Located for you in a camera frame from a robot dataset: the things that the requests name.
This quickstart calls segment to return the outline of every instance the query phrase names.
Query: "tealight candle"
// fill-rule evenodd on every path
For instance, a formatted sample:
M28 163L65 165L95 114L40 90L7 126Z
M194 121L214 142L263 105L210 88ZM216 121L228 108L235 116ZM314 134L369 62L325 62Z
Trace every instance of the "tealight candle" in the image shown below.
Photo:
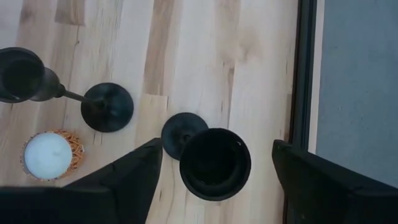
M24 147L21 163L27 174L40 180L65 177L76 170L83 160L81 141L64 130L39 133Z

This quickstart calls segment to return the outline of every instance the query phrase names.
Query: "black candlestick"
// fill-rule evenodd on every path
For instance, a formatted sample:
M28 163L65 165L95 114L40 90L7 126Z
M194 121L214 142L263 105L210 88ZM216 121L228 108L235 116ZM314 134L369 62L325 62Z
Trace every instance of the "black candlestick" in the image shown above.
M118 131L130 122L134 103L123 87L100 83L84 96L67 91L58 76L33 52L19 47L0 50L0 101L46 101L65 96L81 102L81 115L93 129Z
M250 153L232 131L208 128L199 116L179 113L162 130L165 151L180 161L180 174L188 190L211 201L238 193L251 170Z

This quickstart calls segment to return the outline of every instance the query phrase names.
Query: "white candle wax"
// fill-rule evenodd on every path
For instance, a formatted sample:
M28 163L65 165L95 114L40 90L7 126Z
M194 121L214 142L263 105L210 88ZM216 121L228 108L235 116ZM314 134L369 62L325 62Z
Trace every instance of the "white candle wax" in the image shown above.
M72 161L68 141L55 133L34 136L26 145L26 169L40 179L54 179L65 173Z

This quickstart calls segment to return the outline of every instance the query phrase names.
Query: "wood grain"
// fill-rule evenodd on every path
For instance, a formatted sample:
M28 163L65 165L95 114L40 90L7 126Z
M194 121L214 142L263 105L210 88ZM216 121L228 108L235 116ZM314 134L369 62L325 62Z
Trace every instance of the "wood grain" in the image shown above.
M297 0L25 0L2 2L0 46L37 53L71 91L115 82L134 99L116 133L90 129L69 99L0 104L0 184L63 186L159 137L172 115L192 112L242 137L252 157L245 187L207 202L184 186L164 153L147 223L281 223L283 195L271 149L287 138ZM71 176L30 180L18 163L29 136L63 128L81 137L83 165Z
M55 22L83 26L85 24L85 0L58 0Z

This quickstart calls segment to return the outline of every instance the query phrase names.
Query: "candle cup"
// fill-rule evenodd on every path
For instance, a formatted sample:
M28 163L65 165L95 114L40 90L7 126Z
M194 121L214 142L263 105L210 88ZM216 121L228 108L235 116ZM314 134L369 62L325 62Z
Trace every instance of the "candle cup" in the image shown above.
M226 200L248 181L251 157L244 141L227 129L208 128L198 115L172 116L163 127L162 143L180 161L185 186L199 198Z
M80 138L59 129L32 136L24 144L20 163L29 177L50 181L72 174L81 166L84 155Z

